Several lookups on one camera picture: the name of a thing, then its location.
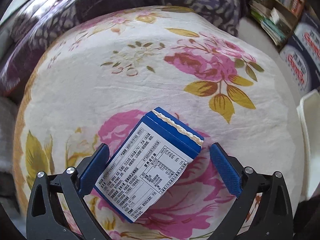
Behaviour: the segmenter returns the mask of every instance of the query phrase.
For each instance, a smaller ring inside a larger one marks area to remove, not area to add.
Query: yellow leaf pattern
[[[97,218],[96,216],[96,203],[97,201],[99,200],[98,197],[93,197],[90,201],[89,201],[89,208],[90,208],[90,211],[91,213],[94,215],[95,218]]]
[[[196,81],[187,85],[185,92],[199,96],[207,97],[213,95],[218,89],[218,84],[212,81]]]
[[[54,173],[54,163],[52,159],[53,140],[51,135],[49,140],[50,140],[49,143],[44,145],[44,152],[49,160],[50,173],[53,174]]]
[[[255,62],[249,62],[248,63],[250,66],[252,66],[255,70],[259,71],[259,72],[264,72],[264,69],[262,67],[260,67],[260,65],[258,65]]]
[[[107,220],[104,220],[102,223],[102,227],[104,228],[104,230],[106,231],[111,231],[115,228],[116,226],[116,219],[115,217],[113,217],[113,220],[110,221],[108,218]]]
[[[227,86],[228,96],[236,102],[238,105],[241,105],[248,109],[256,109],[250,98],[239,88],[228,85]]]
[[[243,77],[240,77],[238,75],[230,75],[229,76],[229,80],[236,85],[239,86],[244,86],[244,87],[248,87],[248,86],[252,86],[253,82],[251,82],[250,80],[247,80]]]
[[[157,20],[157,17],[166,18],[159,13],[150,13],[147,15],[138,15],[136,20],[144,23],[154,23]]]
[[[187,7],[182,7],[182,6],[169,6],[162,8],[161,11],[163,12],[176,12],[176,13],[189,13],[189,12],[195,12],[194,10],[187,8]]]
[[[256,74],[248,65],[245,67],[245,71],[248,74],[248,76],[251,77],[254,81],[258,81]]]
[[[235,60],[235,68],[241,68],[244,66],[244,61],[242,59],[236,58]]]
[[[69,137],[66,143],[65,168],[76,167],[82,159],[94,153],[99,144],[99,136],[95,134],[92,138],[91,134],[92,133],[85,128],[79,127],[75,133]]]
[[[177,35],[185,36],[185,37],[193,37],[199,38],[200,35],[198,33],[194,33],[192,31],[183,30],[183,29],[174,29],[174,28],[166,28],[169,32],[172,32]]]
[[[29,131],[26,141],[26,168],[28,175],[26,176],[27,184],[32,189],[33,182],[39,171],[49,173],[49,167],[54,171],[52,160],[52,136],[50,135],[50,143],[42,149],[39,140]]]
[[[221,114],[228,123],[230,123],[231,117],[235,113],[231,100],[224,94],[218,94],[211,98],[209,107]]]
[[[171,237],[165,236],[160,232],[122,232],[120,234],[121,237],[127,237],[137,240],[152,240],[152,239],[172,239]]]
[[[156,72],[156,71],[154,70],[154,68],[153,68],[153,67],[150,67],[150,66],[147,66],[147,70],[149,70],[149,71],[151,71],[151,72],[153,72],[153,73]]]

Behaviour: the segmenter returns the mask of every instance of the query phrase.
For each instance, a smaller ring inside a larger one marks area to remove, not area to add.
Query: pillow
[[[55,5],[58,0],[47,0],[28,20],[28,22],[20,28],[15,33],[15,40],[20,41],[22,38],[27,35],[27,33],[36,25],[36,23],[46,15],[51,8]]]
[[[14,23],[15,14],[17,14],[17,12],[7,18],[0,26],[0,61],[7,53],[9,47],[14,43],[10,36],[10,32]]]
[[[25,6],[22,7],[22,9],[17,14],[14,24],[11,30],[11,37],[15,42],[18,42],[20,40],[20,36],[16,35],[18,30],[21,30],[21,28],[28,28],[25,27],[25,25],[28,24],[30,18],[34,15],[34,13],[39,10],[39,8],[45,3],[47,0],[30,0],[28,3],[26,3]]]

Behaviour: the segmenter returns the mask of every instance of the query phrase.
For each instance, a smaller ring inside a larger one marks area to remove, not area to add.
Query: nutrition facts table
[[[143,122],[108,164],[96,187],[134,222],[192,161]]]

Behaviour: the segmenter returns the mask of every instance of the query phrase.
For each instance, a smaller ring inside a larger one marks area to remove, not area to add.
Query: bed
[[[203,135],[203,149],[136,223],[125,222],[97,192],[86,196],[112,239],[206,239],[234,201],[210,163],[208,147],[214,142],[258,173],[281,171],[295,212],[304,145],[279,68],[192,9],[170,5],[94,18],[64,33],[42,55],[15,127],[21,209],[26,211],[39,171],[54,174],[76,166],[101,142],[113,155],[142,115],[157,106]],[[259,201],[257,196],[242,230]]]

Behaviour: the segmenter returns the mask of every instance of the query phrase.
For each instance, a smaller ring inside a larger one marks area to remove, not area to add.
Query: blue gripper pad
[[[101,144],[93,155],[93,157],[87,157],[92,158],[92,160],[79,178],[78,193],[82,198],[91,193],[99,176],[105,169],[110,155],[108,145]]]
[[[241,177],[229,162],[227,154],[224,154],[216,144],[210,147],[210,158],[213,165],[217,168],[229,193],[237,198],[242,192]]]

